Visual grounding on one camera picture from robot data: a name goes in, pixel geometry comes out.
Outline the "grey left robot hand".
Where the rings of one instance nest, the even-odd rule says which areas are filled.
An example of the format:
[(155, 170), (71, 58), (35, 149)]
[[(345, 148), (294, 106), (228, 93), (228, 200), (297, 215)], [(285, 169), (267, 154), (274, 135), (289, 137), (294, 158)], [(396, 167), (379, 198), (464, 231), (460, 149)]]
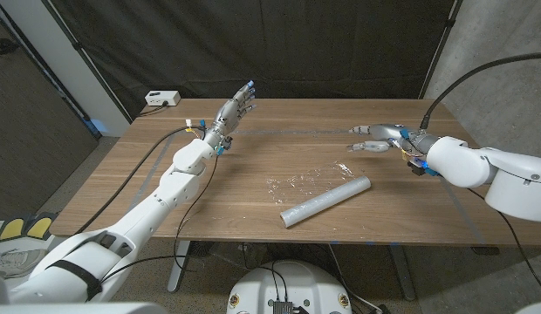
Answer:
[(220, 107), (205, 133), (206, 143), (216, 148), (237, 128), (240, 120), (256, 107), (250, 103), (255, 91), (254, 82), (250, 80)]

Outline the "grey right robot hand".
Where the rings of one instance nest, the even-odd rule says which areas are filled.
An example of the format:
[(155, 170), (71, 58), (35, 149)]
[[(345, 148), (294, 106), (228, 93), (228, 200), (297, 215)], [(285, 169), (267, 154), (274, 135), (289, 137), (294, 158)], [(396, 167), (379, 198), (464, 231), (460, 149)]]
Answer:
[(369, 135), (372, 140), (351, 144), (346, 147), (348, 152), (385, 153), (390, 148), (399, 148), (405, 154), (420, 157), (427, 155), (430, 148), (439, 140), (438, 136), (406, 128), (400, 124), (355, 126), (349, 133)]

